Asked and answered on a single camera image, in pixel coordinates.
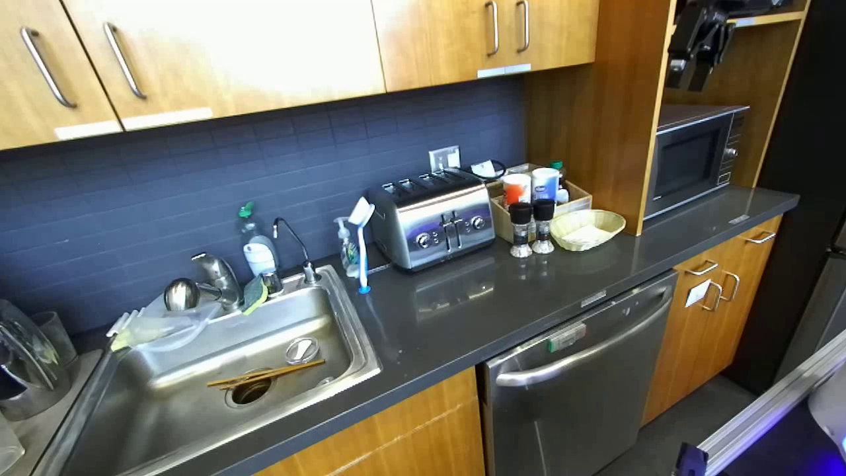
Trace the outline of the blue white canister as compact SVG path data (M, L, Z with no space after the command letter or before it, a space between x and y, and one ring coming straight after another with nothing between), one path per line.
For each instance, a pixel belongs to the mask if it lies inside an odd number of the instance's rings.
M561 173L552 166L540 166L531 173L531 190L537 202L556 202L557 199Z

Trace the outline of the silver four-slot toaster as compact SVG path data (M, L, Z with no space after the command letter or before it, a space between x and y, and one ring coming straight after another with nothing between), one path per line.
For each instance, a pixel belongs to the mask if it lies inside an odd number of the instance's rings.
M409 174L368 190L372 239L403 271L422 271L495 242L487 186L469 173Z

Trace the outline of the stainless steel dishwasher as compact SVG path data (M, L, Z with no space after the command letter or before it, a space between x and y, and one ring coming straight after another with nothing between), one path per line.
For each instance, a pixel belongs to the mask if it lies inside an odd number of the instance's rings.
M675 272L482 367L489 476L594 476L638 441Z

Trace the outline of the wooden chopsticks in sink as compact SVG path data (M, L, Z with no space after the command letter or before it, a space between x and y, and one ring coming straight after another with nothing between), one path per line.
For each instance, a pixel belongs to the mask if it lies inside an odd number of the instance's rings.
M247 384L256 384L256 382L276 382L276 378L303 374L303 370L322 367L322 365L325 365L325 359L313 359L313 363L299 363L299 365L280 365L280 367L269 367L269 370L243 374L243 375L235 375L235 378L207 382L203 386L210 386L210 388L235 388L235 386L247 386Z

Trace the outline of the dish soap bottle green cap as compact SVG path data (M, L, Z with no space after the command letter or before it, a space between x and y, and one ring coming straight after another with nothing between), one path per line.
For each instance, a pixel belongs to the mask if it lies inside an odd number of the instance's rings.
M260 228L255 203L239 206L241 251L255 277L261 277L269 291L278 288L278 254L273 239Z

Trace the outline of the stainless steel sink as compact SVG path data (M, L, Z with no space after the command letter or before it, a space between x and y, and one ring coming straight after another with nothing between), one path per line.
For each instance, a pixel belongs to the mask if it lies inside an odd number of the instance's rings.
M190 340L106 353L32 476L166 474L377 374L343 277L322 265Z

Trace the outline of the glass container at left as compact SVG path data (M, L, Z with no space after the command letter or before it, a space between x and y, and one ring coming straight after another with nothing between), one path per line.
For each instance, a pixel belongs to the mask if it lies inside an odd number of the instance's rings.
M27 314L0 299L0 411L27 422L52 407L73 384L76 349L55 309Z

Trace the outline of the chrome sink faucet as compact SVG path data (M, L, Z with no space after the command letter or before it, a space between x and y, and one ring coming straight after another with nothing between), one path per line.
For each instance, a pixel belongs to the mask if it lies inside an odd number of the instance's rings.
M241 299L241 283L224 260L198 251L192 254L192 262L207 272L203 291L224 305L235 305Z

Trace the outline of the red white canister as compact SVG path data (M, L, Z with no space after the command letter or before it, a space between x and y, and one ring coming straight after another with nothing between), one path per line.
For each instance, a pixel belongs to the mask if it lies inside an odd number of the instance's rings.
M507 206L529 203L531 202L531 177L526 173L506 174L502 177L502 202Z

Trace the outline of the spice grinder bottle black cap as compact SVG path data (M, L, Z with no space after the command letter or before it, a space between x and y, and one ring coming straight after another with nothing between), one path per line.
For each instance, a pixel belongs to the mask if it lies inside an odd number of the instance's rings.
M556 202L533 202L533 226L537 226L537 239L531 243L533 254L556 251L556 243L549 239L552 214L556 214Z

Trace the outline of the white wall outlet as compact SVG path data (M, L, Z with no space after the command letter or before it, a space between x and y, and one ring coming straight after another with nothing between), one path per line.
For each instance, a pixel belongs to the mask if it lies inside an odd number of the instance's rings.
M459 166L459 148L458 145L434 148L429 154L429 170L434 174L444 174L446 170L458 170L458 166Z

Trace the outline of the wooden organizer box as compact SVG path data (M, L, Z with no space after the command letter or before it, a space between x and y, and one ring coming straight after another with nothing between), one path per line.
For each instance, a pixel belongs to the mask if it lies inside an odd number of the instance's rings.
M489 186L495 232L512 242L515 232L531 235L552 217L593 206L593 195L563 177L561 166L511 166Z

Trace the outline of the stainless steel microwave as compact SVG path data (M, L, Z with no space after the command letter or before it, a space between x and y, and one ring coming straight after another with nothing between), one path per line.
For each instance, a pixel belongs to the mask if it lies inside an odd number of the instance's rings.
M646 221L729 186L749 105L666 105L658 117Z

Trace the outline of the small hand soap bottle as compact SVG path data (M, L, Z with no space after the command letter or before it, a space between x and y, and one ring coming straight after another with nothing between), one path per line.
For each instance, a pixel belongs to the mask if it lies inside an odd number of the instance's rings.
M336 228L338 228L338 243L342 243L342 268L343 268L347 277L356 277L360 276L360 256L356 256L356 243L354 243L354 235L352 235L347 217L336 217Z

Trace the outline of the white blue dish brush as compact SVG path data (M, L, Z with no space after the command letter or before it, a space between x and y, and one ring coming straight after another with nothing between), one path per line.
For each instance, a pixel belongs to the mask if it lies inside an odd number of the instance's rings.
M360 195L350 214L350 222L354 226L354 232L356 232L356 283L362 296L370 293L364 228L372 211L376 206L364 195Z

